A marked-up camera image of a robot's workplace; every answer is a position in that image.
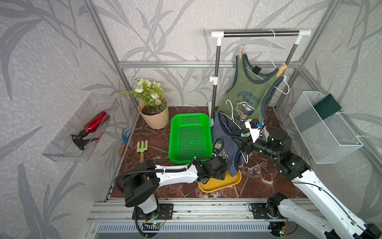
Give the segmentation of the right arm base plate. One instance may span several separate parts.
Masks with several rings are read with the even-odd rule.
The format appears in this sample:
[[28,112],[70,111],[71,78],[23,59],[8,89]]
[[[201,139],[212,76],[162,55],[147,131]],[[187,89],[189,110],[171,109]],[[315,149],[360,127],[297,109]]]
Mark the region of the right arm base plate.
[[277,206],[268,203],[250,203],[248,209],[253,214],[254,219],[287,219],[280,214]]

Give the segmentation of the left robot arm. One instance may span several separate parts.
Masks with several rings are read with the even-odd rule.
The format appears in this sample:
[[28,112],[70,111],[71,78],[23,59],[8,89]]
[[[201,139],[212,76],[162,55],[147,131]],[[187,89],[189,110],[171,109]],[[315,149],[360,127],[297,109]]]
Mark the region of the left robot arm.
[[125,206],[138,209],[145,215],[158,214],[160,206],[155,191],[163,186],[178,183],[206,184],[211,179],[222,180],[227,171],[226,160],[221,156],[224,140],[218,138],[213,146],[212,156],[194,157],[190,163],[181,166],[156,165],[153,160],[146,160],[134,170],[121,173],[113,180],[114,187],[124,195]]

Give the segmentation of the yellow plastic tray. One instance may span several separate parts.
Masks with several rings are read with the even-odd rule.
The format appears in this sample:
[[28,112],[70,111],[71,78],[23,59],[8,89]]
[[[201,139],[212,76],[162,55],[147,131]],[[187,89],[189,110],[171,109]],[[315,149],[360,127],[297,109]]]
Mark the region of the yellow plastic tray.
[[215,178],[210,179],[206,184],[198,183],[199,188],[205,193],[219,191],[234,185],[237,185],[242,179],[241,172],[238,171],[235,176],[231,177],[228,171],[225,173],[223,180]]

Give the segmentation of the clear acrylic wall shelf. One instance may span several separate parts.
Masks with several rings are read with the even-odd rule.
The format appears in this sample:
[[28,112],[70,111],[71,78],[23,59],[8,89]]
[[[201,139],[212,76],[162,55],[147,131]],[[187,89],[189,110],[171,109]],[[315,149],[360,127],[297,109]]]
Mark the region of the clear acrylic wall shelf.
[[[119,101],[116,97],[96,95],[94,93],[90,94],[78,110],[72,115],[69,121],[58,132],[50,144],[45,148],[42,155],[54,162],[87,162],[103,133],[107,129],[118,107]],[[77,134],[94,116],[107,109],[108,114],[110,115],[108,122],[99,127],[95,133],[90,134],[87,137],[98,137],[99,140],[90,142],[86,146],[85,150],[79,150],[73,143],[71,134]]]

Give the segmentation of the red spray bottle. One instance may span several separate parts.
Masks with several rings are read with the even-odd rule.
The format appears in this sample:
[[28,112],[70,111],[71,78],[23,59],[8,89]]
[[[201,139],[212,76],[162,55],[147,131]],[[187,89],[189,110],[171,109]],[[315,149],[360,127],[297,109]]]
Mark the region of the red spray bottle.
[[87,122],[83,129],[80,130],[77,134],[71,134],[71,139],[73,143],[77,146],[77,148],[81,151],[85,150],[86,146],[92,142],[99,140],[96,138],[87,138],[90,134],[95,133],[99,127],[104,125],[110,119],[110,115],[108,114],[108,109],[105,111],[99,112],[96,116],[94,116],[89,122]]

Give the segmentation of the white flower plant pot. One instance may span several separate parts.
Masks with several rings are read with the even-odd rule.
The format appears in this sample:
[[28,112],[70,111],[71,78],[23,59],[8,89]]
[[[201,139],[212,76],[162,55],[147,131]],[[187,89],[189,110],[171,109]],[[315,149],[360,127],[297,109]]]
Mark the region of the white flower plant pot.
[[133,96],[140,100],[138,111],[152,129],[163,129],[169,123],[167,93],[162,84],[144,78],[134,78],[135,89],[120,91],[120,95]]

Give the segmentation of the metal clothes rack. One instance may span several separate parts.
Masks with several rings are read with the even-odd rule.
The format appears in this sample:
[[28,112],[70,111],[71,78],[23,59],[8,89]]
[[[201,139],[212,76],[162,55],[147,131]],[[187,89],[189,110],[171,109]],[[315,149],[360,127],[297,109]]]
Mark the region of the metal clothes rack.
[[[291,59],[300,44],[301,40],[304,37],[309,37],[312,33],[311,30],[277,30],[275,31],[276,37],[287,37],[295,36],[296,39],[294,44],[288,54],[288,57],[285,63],[289,66]],[[214,74],[210,77],[210,82],[213,83],[212,88],[212,101],[209,102],[209,111],[210,111],[210,121],[213,124],[214,113],[215,113],[215,104],[216,104],[216,95],[217,95],[217,86],[218,86],[218,72],[219,72],[219,61],[221,53],[221,44],[224,38],[242,38],[242,37],[273,37],[273,34],[270,30],[237,30],[237,31],[212,31],[211,37],[216,39],[216,55],[215,55],[215,65],[214,65]]]

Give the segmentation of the dark green cloth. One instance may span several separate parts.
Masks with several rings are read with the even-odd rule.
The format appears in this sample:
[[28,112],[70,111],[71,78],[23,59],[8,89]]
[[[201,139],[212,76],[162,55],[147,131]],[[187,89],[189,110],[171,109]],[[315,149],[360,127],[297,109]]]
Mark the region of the dark green cloth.
[[322,120],[325,120],[326,118],[330,117],[331,115],[335,114],[336,112],[342,109],[342,107],[331,94],[326,95],[313,107]]

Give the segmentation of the navy blue tank top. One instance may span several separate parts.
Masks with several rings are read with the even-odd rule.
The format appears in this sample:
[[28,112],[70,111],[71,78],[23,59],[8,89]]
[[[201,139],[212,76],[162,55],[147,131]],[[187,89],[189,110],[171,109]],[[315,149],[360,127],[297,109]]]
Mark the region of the navy blue tank top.
[[225,159],[227,171],[234,177],[239,171],[239,165],[248,162],[248,155],[238,146],[238,140],[233,140],[233,136],[241,136],[242,130],[226,115],[215,112],[212,138],[221,138],[224,141],[222,152],[219,154]]

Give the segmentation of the green perforated plastic basket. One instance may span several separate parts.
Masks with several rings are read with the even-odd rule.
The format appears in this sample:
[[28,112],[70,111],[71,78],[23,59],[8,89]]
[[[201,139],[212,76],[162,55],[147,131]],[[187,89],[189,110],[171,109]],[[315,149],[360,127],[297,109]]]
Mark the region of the green perforated plastic basket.
[[171,120],[169,159],[188,164],[194,158],[212,156],[210,118],[203,113],[175,115]]

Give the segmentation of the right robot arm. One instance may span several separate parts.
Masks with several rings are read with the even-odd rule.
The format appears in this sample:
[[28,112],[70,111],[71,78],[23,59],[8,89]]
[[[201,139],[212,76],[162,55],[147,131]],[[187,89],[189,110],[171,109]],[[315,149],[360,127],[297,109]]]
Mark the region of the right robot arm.
[[302,191],[322,213],[323,217],[297,206],[285,195],[278,193],[268,199],[271,213],[291,219],[321,239],[380,239],[382,231],[352,213],[321,182],[311,167],[291,152],[292,139],[283,129],[269,132],[266,140],[260,129],[251,129],[249,137],[232,136],[239,148],[250,153],[256,151],[268,156],[276,169]]

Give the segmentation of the olive green tank top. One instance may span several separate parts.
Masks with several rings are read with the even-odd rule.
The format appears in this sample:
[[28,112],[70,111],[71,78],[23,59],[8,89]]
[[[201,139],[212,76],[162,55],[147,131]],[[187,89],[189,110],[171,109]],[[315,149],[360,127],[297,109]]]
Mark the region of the olive green tank top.
[[[258,73],[264,80],[248,72],[245,67],[254,68],[253,72]],[[264,122],[268,117],[266,108],[277,91],[275,87],[279,87],[284,79],[283,74],[277,77],[278,70],[279,68],[270,73],[262,73],[260,67],[253,66],[249,62],[247,54],[243,54],[242,59],[237,56],[232,86],[228,89],[218,111],[230,116],[231,106],[225,104],[226,100],[230,100],[233,105],[234,120],[241,128],[245,127],[248,119]]]

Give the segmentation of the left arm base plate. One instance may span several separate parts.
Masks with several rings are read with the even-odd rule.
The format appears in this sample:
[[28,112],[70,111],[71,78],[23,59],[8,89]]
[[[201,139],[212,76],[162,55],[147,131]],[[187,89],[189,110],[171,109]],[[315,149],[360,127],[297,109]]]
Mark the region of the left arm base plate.
[[174,204],[172,203],[160,203],[158,208],[151,213],[144,213],[141,208],[137,207],[133,211],[133,220],[171,220],[174,213]]

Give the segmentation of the green garden fork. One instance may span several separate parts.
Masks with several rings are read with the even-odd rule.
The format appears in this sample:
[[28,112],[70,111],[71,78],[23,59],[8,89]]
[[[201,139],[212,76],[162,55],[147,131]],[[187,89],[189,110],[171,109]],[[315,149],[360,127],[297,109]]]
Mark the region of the green garden fork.
[[144,152],[148,149],[148,140],[137,143],[137,152],[140,153],[140,163],[144,162]]

